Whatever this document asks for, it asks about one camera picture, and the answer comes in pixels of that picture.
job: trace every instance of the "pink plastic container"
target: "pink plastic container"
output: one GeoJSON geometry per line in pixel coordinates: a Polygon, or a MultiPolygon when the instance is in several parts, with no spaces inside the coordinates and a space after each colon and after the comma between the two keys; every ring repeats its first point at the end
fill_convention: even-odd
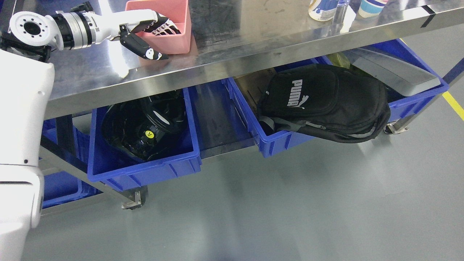
{"type": "Polygon", "coordinates": [[[151,9],[169,17],[179,28],[180,34],[158,35],[137,33],[150,47],[165,54],[180,54],[190,51],[192,21],[188,0],[133,0],[126,3],[126,10],[151,9]]]}

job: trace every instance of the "black helmet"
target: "black helmet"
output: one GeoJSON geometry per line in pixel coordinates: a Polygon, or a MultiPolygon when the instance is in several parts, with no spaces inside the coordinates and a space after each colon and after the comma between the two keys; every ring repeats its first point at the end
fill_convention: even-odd
{"type": "Polygon", "coordinates": [[[186,128],[181,91],[111,105],[102,123],[106,142],[138,162],[166,157],[186,128]]]}

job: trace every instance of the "gray floor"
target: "gray floor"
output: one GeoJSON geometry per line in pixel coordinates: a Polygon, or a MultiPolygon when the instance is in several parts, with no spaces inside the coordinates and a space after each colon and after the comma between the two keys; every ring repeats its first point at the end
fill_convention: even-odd
{"type": "MultiPolygon", "coordinates": [[[[464,57],[462,32],[405,41],[444,75],[464,57]]],[[[461,104],[463,87],[450,91],[461,104]]],[[[151,185],[141,209],[105,201],[43,218],[24,260],[464,260],[463,136],[439,98],[400,135],[227,154],[151,185]]]]}

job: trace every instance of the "yellow floor line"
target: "yellow floor line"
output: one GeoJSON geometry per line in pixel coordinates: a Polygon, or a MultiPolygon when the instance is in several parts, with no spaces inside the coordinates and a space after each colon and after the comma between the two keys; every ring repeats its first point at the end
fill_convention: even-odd
{"type": "Polygon", "coordinates": [[[442,94],[443,98],[450,104],[451,108],[461,117],[464,121],[464,109],[459,105],[456,99],[450,94],[449,91],[442,94]]]}

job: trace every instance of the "metal bracket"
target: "metal bracket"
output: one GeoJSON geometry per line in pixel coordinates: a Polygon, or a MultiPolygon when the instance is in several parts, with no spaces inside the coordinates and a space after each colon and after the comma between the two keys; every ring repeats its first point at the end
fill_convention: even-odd
{"type": "Polygon", "coordinates": [[[79,200],[74,200],[71,202],[67,202],[67,203],[57,205],[57,206],[43,209],[41,216],[59,214],[59,213],[63,213],[69,210],[83,208],[83,207],[87,207],[93,204],[101,203],[109,199],[111,199],[111,197],[108,196],[107,193],[100,193],[94,196],[81,198],[79,200]]]}
{"type": "MultiPolygon", "coordinates": [[[[56,168],[66,171],[69,174],[75,176],[76,178],[84,181],[85,183],[93,186],[94,188],[98,189],[99,191],[111,196],[115,199],[118,199],[122,202],[129,202],[135,205],[138,205],[134,202],[134,192],[132,190],[127,190],[123,192],[118,192],[112,189],[110,186],[107,186],[101,182],[91,182],[87,177],[87,165],[71,155],[70,152],[62,149],[60,146],[55,144],[53,141],[49,140],[47,137],[42,136],[40,141],[40,150],[39,155],[41,158],[48,161],[52,166],[56,168]]],[[[137,188],[141,190],[141,203],[144,203],[144,194],[143,188],[137,188]]]]}
{"type": "Polygon", "coordinates": [[[403,132],[409,130],[407,126],[404,126],[404,125],[403,126],[398,126],[397,122],[398,121],[388,123],[387,126],[385,127],[385,129],[383,130],[384,133],[395,135],[395,134],[400,134],[400,133],[403,133],[403,132]]]}
{"type": "Polygon", "coordinates": [[[121,193],[127,194],[127,198],[130,200],[129,202],[123,203],[121,208],[134,210],[141,208],[145,204],[148,188],[147,186],[143,186],[141,188],[129,189],[121,193]]]}

